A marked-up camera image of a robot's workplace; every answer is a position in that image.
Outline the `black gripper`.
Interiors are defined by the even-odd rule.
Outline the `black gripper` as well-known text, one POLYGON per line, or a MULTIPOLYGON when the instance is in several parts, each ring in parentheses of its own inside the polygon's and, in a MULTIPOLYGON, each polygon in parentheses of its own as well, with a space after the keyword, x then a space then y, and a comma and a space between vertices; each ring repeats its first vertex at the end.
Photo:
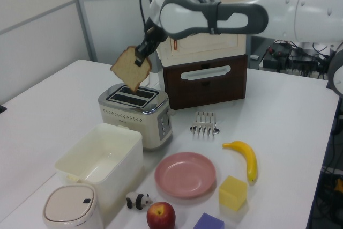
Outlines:
POLYGON ((158 45, 165 41, 165 32, 162 28, 153 25, 147 29, 140 46, 135 48, 135 64, 141 66, 146 57, 155 52, 158 45))

